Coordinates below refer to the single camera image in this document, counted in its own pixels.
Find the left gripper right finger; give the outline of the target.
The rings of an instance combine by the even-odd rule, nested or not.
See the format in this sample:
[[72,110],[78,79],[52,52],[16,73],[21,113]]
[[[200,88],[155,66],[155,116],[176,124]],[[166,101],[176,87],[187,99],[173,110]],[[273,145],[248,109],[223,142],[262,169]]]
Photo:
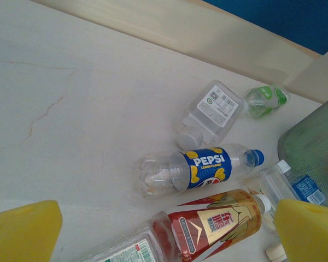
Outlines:
[[289,261],[328,261],[328,207],[282,199],[274,222]]

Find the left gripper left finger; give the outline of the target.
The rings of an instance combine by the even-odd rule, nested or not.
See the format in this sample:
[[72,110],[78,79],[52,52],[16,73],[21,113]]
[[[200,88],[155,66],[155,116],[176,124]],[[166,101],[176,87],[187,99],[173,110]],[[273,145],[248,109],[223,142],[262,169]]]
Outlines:
[[50,261],[61,228],[55,200],[0,212],[0,261]]

